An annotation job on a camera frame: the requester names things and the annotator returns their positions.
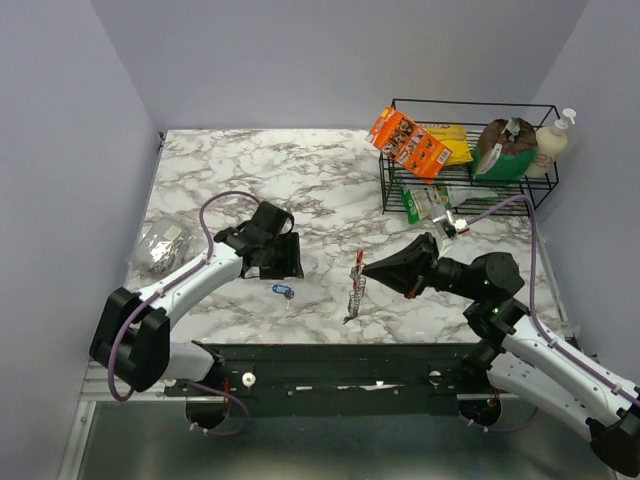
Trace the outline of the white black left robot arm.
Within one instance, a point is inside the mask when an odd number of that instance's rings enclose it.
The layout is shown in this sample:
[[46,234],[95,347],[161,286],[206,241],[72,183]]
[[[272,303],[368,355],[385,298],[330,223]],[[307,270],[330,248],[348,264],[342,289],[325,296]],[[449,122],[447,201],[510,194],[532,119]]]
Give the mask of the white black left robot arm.
[[171,332],[193,307],[218,288],[258,269],[262,280],[301,279],[300,237],[291,213],[262,201],[236,227],[208,234],[207,248],[156,283],[106,299],[90,344],[90,357],[107,370],[112,396],[125,400],[115,382],[144,392],[162,380],[187,381],[201,395],[222,380],[222,358],[196,341],[175,343]]

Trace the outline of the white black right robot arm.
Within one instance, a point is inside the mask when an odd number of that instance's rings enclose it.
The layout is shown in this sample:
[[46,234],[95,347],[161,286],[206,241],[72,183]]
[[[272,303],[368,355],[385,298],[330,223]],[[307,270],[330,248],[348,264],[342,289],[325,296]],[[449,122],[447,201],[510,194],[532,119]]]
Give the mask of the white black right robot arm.
[[492,252],[464,264],[441,255],[436,240],[421,234],[362,273],[407,299],[431,288],[470,300],[463,315],[480,341],[460,367],[462,384],[517,395],[588,440],[608,467],[638,476],[638,385],[556,335],[516,299],[525,282],[510,254]]

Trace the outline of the blue tag small key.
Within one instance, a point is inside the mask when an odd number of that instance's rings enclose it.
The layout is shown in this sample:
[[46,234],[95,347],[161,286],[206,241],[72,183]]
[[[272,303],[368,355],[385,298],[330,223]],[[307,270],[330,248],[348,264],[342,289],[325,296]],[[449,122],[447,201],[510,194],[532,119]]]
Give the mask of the blue tag small key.
[[272,292],[284,298],[284,308],[288,310],[295,296],[293,288],[289,285],[278,283],[272,286]]

